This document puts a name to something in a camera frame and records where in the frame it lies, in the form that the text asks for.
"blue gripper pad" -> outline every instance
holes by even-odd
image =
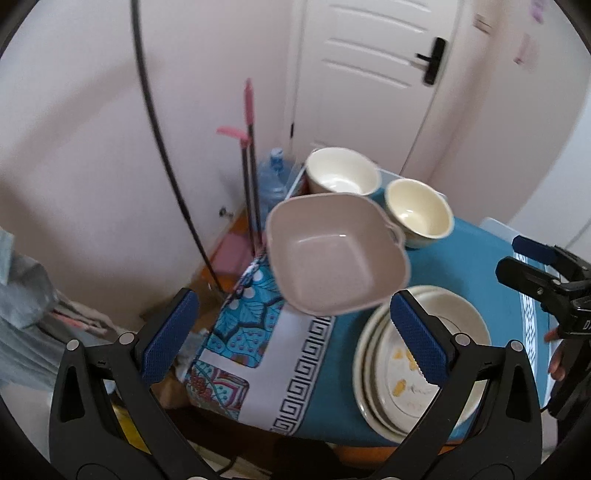
[[[141,376],[147,385],[161,382],[168,369],[173,364],[191,328],[195,324],[199,312],[199,299],[192,290],[183,289],[177,297],[164,309],[162,316],[148,320],[146,327],[160,328],[153,336],[151,342],[142,348],[141,352]]]
[[[527,237],[518,235],[513,239],[511,245],[515,252],[543,263],[544,265],[552,265],[556,261],[556,252],[554,248]]]
[[[447,380],[447,355],[418,313],[400,293],[392,297],[390,318],[425,379],[441,387]]]

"person's hand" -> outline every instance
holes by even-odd
[[[544,335],[545,342],[552,342],[553,340],[559,340],[557,329],[550,330],[548,333]],[[566,377],[566,370],[561,365],[563,350],[564,342],[561,342],[561,344],[554,352],[554,355],[552,355],[550,365],[548,366],[548,373],[552,376],[552,378],[554,378],[557,381],[562,381],[564,380],[564,377]]]

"white door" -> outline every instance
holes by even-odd
[[[426,62],[415,54],[430,56],[437,37],[451,40],[458,6],[459,0],[309,0],[296,158],[346,147],[399,173],[435,92],[423,83]]]

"greek key pattern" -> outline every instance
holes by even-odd
[[[272,432],[293,435],[304,419],[335,318],[312,318],[308,328],[308,336],[302,345],[300,357],[295,363],[294,372],[277,418],[273,422]]]
[[[527,263],[527,257],[521,254],[515,254],[515,258],[520,262]],[[524,346],[528,358],[530,359],[531,370],[534,378],[537,370],[537,352],[538,338],[536,331],[535,304],[534,299],[527,295],[519,294],[521,299],[521,318],[523,319],[523,337]]]

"gray cloth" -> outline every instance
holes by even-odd
[[[89,333],[99,338],[115,342],[122,333],[130,331],[115,325],[104,313],[70,300],[60,291],[57,292],[57,296],[59,304],[55,306],[54,312],[82,322],[86,325]]]
[[[8,284],[14,236],[0,228],[0,285]]]
[[[0,317],[25,329],[52,311],[57,302],[56,289],[43,265],[14,252],[8,284],[0,284]]]
[[[0,229],[0,267],[10,261],[8,282],[0,282],[0,383],[52,390],[68,341],[77,338],[84,346],[109,342],[50,314],[59,298],[45,268],[13,252],[12,235],[6,233]]]
[[[68,327],[51,315],[24,329],[0,319],[0,383],[53,390],[66,343],[74,338],[84,346],[109,343]]]

